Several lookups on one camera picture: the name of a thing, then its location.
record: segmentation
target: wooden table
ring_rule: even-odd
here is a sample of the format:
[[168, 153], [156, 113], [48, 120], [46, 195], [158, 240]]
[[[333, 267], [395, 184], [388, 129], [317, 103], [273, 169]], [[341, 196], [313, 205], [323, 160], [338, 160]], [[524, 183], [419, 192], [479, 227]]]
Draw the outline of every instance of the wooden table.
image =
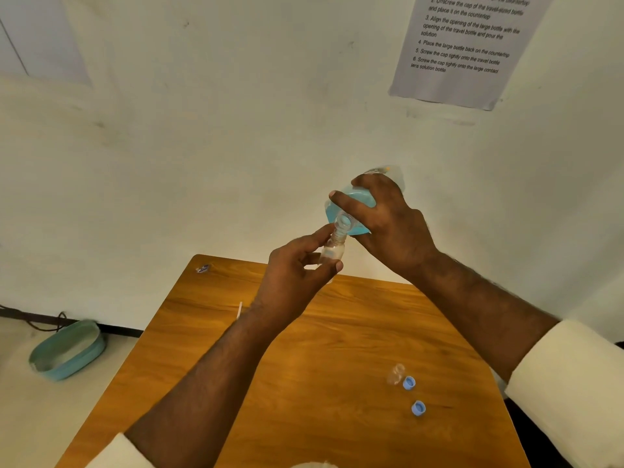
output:
[[[193, 257], [57, 466], [84, 467], [164, 396], [252, 302], [265, 268]], [[412, 391], [386, 383], [397, 362]], [[217, 466], [528, 468], [513, 428], [486, 363], [422, 293], [337, 276], [266, 352]]]

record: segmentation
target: blue bottle cap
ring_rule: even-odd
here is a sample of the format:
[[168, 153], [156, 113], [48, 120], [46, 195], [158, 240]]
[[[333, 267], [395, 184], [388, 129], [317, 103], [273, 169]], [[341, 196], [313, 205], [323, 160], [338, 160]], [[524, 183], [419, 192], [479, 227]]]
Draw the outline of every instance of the blue bottle cap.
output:
[[426, 410], [427, 408], [422, 401], [416, 401], [412, 406], [412, 414], [416, 417], [422, 416]]
[[407, 389], [408, 391], [411, 391], [412, 389], [414, 389], [415, 385], [416, 385], [416, 380], [411, 376], [408, 376], [403, 380], [403, 387]]

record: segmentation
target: shirt sleeve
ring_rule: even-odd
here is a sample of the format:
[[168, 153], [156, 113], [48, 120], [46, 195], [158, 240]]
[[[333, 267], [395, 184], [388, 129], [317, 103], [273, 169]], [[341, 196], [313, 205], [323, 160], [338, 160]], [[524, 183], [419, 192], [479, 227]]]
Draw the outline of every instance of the shirt sleeve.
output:
[[117, 434], [87, 468], [154, 468], [125, 435]]
[[624, 351], [593, 330], [555, 325], [505, 392], [574, 467], [624, 467]]

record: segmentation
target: cable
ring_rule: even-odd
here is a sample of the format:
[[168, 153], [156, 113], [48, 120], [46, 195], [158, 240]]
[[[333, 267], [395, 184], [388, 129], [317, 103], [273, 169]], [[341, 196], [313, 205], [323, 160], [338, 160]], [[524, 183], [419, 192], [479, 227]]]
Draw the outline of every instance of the cable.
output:
[[67, 325], [70, 324], [70, 322], [65, 322], [65, 321], [69, 320], [67, 318], [67, 315], [65, 314], [65, 312], [60, 312], [58, 314], [57, 318], [59, 319], [59, 322], [56, 324], [56, 328], [41, 328], [41, 327], [37, 327], [33, 323], [33, 321], [31, 321], [30, 318], [28, 317], [28, 313], [24, 312], [23, 310], [14, 309], [13, 307], [7, 307], [6, 305], [2, 305], [2, 304], [0, 304], [0, 309], [19, 313], [21, 320], [23, 320], [29, 326], [31, 326], [32, 328], [34, 328], [35, 330], [38, 330], [40, 332], [58, 332], [61, 328], [66, 327]]

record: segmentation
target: hand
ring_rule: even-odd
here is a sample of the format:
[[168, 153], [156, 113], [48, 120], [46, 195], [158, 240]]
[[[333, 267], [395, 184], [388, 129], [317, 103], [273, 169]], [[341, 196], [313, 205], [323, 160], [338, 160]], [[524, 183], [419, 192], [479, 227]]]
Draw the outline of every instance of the hand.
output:
[[410, 208], [399, 187], [383, 174], [362, 174], [351, 184], [369, 189], [377, 202], [371, 208], [342, 192], [330, 193], [333, 203], [370, 230], [354, 238], [395, 273], [413, 282], [422, 265], [439, 254], [423, 214]]
[[316, 293], [343, 268], [342, 261], [333, 259], [316, 269], [304, 269], [318, 263], [321, 253], [314, 251], [333, 231], [334, 224], [330, 223], [273, 250], [251, 310], [266, 314], [279, 331], [300, 316]]

